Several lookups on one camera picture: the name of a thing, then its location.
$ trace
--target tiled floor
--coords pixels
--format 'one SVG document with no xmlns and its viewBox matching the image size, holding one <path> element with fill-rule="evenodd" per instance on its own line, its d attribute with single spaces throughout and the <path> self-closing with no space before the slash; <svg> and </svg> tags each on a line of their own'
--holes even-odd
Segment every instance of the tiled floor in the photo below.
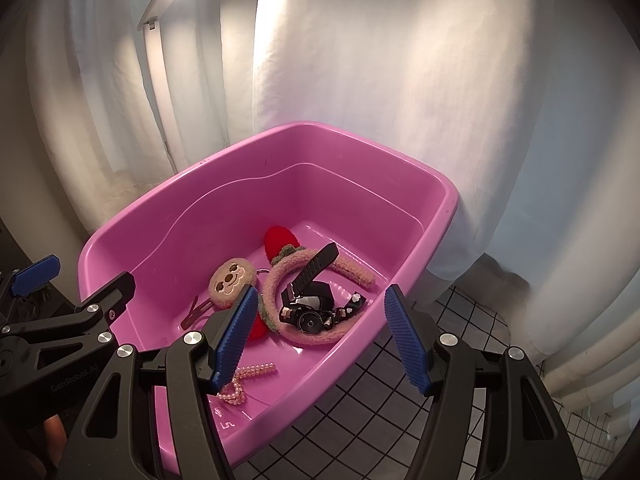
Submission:
<svg viewBox="0 0 640 480">
<path fill-rule="evenodd" d="M 441 329 L 470 346 L 502 353 L 511 336 L 500 316 L 451 288 L 437 302 L 416 304 Z M 235 469 L 238 480 L 401 480 L 429 416 L 409 384 L 398 349 L 385 328 L 338 383 L 268 446 Z M 558 410 L 585 479 L 598 478 L 613 458 L 606 417 Z M 473 478 L 484 422 L 484 390 L 476 389 L 459 480 Z"/>
</svg>

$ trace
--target red plush ball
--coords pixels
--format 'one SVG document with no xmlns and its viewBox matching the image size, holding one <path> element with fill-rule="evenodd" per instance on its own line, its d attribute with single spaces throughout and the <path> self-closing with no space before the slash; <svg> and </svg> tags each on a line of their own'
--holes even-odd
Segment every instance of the red plush ball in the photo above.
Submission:
<svg viewBox="0 0 640 480">
<path fill-rule="evenodd" d="M 264 235 L 264 251 L 267 253 L 269 261 L 278 256 L 280 250 L 287 244 L 300 247 L 298 239 L 286 227 L 279 225 L 270 227 Z"/>
<path fill-rule="evenodd" d="M 264 337 L 266 333 L 269 331 L 268 327 L 265 325 L 264 321 L 260 317 L 260 314 L 255 316 L 254 325 L 251 327 L 251 332 L 249 332 L 249 337 L 247 341 L 254 341 L 256 339 L 260 339 Z"/>
</svg>

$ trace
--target plush toy face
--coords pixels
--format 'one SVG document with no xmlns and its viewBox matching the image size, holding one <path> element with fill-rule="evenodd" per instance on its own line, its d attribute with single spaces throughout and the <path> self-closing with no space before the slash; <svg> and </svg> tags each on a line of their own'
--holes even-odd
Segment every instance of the plush toy face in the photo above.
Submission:
<svg viewBox="0 0 640 480">
<path fill-rule="evenodd" d="M 245 284 L 255 285 L 256 275 L 255 267 L 244 258 L 232 258 L 223 263 L 209 282 L 211 301 L 229 308 Z"/>
</svg>

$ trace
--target white curtain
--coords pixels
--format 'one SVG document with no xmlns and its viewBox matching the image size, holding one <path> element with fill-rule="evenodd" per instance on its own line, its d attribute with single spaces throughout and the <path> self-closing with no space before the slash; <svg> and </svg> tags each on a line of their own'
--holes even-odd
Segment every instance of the white curtain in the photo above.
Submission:
<svg viewBox="0 0 640 480">
<path fill-rule="evenodd" d="M 556 354 L 555 393 L 608 402 L 638 376 L 640 55 L 606 0 L 175 0 L 160 25 L 180 157 L 136 30 L 148 1 L 31 13 L 34 111 L 88 229 L 229 144 L 323 121 L 458 188 L 414 296 L 486 251 L 528 283 L 499 308 L 533 361 Z"/>
</svg>

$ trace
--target pink basin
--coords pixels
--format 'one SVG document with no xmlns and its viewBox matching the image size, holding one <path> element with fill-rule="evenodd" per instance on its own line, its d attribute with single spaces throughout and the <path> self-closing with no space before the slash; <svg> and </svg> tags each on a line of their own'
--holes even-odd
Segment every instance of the pink basin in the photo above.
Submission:
<svg viewBox="0 0 640 480">
<path fill-rule="evenodd" d="M 385 325 L 383 291 L 390 283 L 409 290 L 457 202 L 446 177 L 408 156 L 325 124 L 285 124 L 191 166 L 98 229 L 78 263 L 80 294 L 132 272 L 135 297 L 112 328 L 121 344 L 148 350 L 183 334 L 194 296 L 206 298 L 225 260 L 243 256 L 269 267 L 262 240 L 270 226 L 289 227 L 310 248 L 335 241 L 376 273 L 376 289 L 364 291 L 366 311 L 335 345 L 296 348 L 268 335 L 246 346 L 240 365 L 273 362 L 277 372 L 246 380 L 240 406 L 209 398 L 234 465 L 292 423 L 373 341 Z M 330 270 L 320 279 L 336 304 L 359 290 Z M 164 388 L 157 394 L 162 459 L 177 472 Z"/>
</svg>

